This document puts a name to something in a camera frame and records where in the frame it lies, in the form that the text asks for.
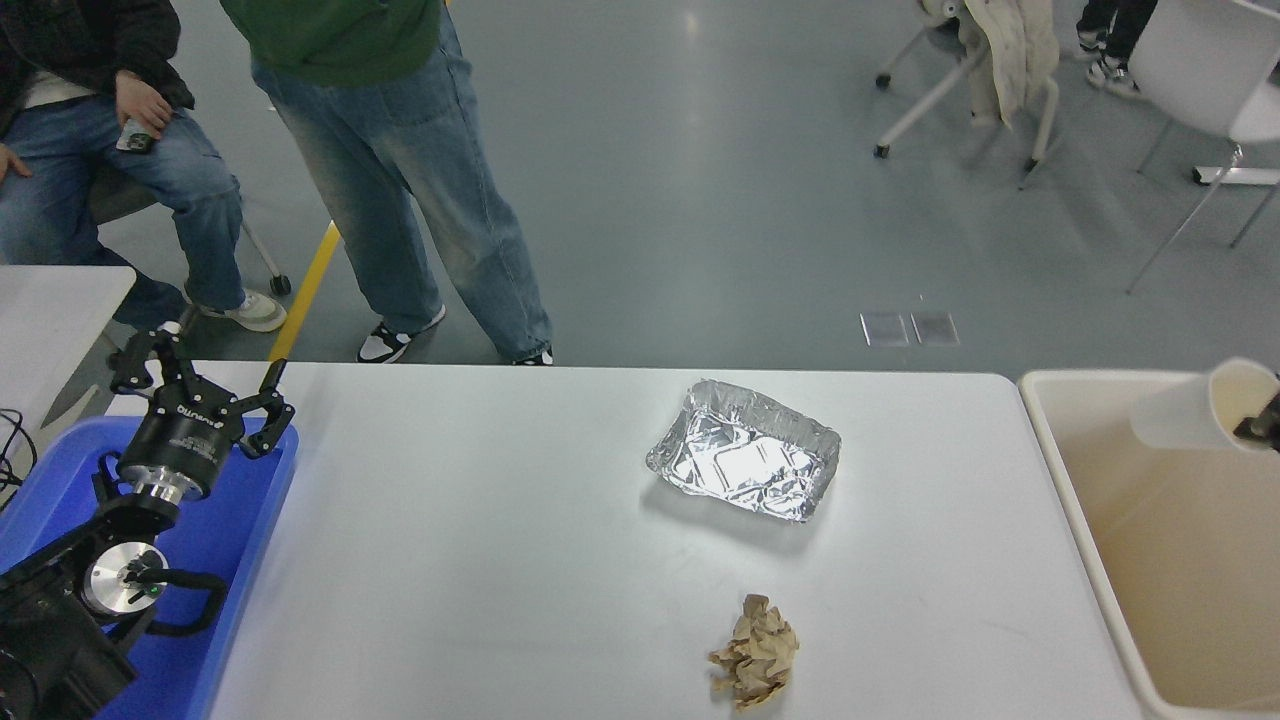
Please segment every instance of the white chair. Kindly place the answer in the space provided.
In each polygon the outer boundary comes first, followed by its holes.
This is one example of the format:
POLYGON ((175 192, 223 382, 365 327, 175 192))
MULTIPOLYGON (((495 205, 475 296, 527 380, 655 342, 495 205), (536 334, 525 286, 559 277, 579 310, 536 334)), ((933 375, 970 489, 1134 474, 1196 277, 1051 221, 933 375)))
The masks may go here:
MULTIPOLYGON (((982 60, 991 51, 986 38, 977 47, 977 50, 969 51, 965 49, 964 44, 960 41, 961 24, 973 27, 975 20, 965 8, 964 0, 933 0, 928 4, 920 3, 924 13, 922 15, 923 27, 919 32, 911 37, 908 44, 886 63, 879 72, 876 74, 876 87, 881 90, 888 90, 890 82, 893 77, 893 68, 908 55, 908 53, 914 49, 922 38, 928 38, 931 45, 938 47, 943 53, 954 56, 956 60, 956 67, 951 69, 946 76, 933 88, 931 88, 924 97, 920 97, 915 105, 913 105, 906 114, 904 114, 893 126, 884 132, 876 141, 876 156, 888 158, 890 146, 897 140, 902 133, 909 131, 925 113, 933 109, 948 92, 956 86, 963 78, 968 77, 973 69, 982 63, 982 60)), ((1025 176, 1023 183, 1027 182, 1027 177, 1030 176, 1032 170, 1039 165, 1041 160, 1044 159, 1044 154, 1048 149, 1048 136, 1053 127, 1053 115, 1057 113, 1057 99, 1059 88, 1057 83, 1053 82, 1052 77, 1044 79, 1044 106, 1041 113, 1039 128, 1036 133, 1036 142, 1032 147, 1032 155, 1024 165, 1025 176)))
MULTIPOLYGON (((1142 94, 1169 115, 1138 172, 1169 135, 1174 120, 1225 138, 1231 161, 1221 168, 1201 201, 1156 249, 1129 283, 1133 293, 1156 258, 1178 238, 1199 213, 1222 178, 1243 158, 1240 145, 1280 140, 1280 87, 1267 82, 1280 60, 1280 13, 1244 0, 1160 0, 1156 12, 1129 58, 1129 70, 1142 94)), ((1275 196, 1272 188, 1231 247, 1249 231, 1275 196)))

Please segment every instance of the white bin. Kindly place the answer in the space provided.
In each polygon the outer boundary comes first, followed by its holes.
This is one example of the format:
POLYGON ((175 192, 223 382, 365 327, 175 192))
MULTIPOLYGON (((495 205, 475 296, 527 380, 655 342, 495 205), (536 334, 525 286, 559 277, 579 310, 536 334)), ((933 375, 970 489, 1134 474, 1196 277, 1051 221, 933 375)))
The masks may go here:
POLYGON ((1155 450, 1139 397, 1187 373, 1019 382, 1098 605, 1146 714, 1280 720, 1280 454, 1155 450))

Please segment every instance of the blue tray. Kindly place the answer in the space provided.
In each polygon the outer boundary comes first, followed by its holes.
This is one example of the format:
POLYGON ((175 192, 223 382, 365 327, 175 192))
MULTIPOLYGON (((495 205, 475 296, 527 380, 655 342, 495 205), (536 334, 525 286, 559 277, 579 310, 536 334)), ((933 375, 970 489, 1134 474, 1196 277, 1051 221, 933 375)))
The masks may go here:
MULTIPOLYGON (((110 450, 123 451, 140 421, 92 418, 58 438, 0 515, 0 569, 13 568, 93 515, 97 498, 90 477, 97 470, 97 459, 110 450)), ((262 420, 247 418, 244 425, 253 433, 262 420)), ((266 541, 293 479, 297 445, 298 433, 288 428, 275 451, 259 460, 248 460, 234 448, 209 498, 182 503, 177 527, 161 533, 156 546, 173 568, 214 573, 227 580, 227 602, 214 626, 202 633, 140 639, 129 652, 140 676, 102 708, 100 720, 204 720, 209 715, 266 541)), ((189 623, 200 615, 204 601, 204 593, 169 588, 157 603, 157 619, 189 623)))

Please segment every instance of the chair wheel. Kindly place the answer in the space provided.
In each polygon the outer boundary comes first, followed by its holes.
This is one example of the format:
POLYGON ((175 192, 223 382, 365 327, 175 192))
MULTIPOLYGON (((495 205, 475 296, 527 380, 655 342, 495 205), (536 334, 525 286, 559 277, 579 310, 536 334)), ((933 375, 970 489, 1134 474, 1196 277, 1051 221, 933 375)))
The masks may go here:
POLYGON ((293 286, 289 284, 289 275, 275 275, 271 278, 271 295, 284 297, 291 292, 293 292, 293 286))

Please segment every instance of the white paper cup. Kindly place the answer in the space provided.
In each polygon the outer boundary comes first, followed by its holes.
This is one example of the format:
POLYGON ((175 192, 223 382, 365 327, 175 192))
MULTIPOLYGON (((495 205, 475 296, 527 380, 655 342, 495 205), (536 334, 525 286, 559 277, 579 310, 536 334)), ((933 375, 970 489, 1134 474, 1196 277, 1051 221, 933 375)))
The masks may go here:
POLYGON ((1240 420, 1254 418, 1280 392, 1265 365, 1231 357, 1207 373, 1139 398, 1129 424, 1144 445, 1170 450, 1270 450, 1235 437, 1240 420))

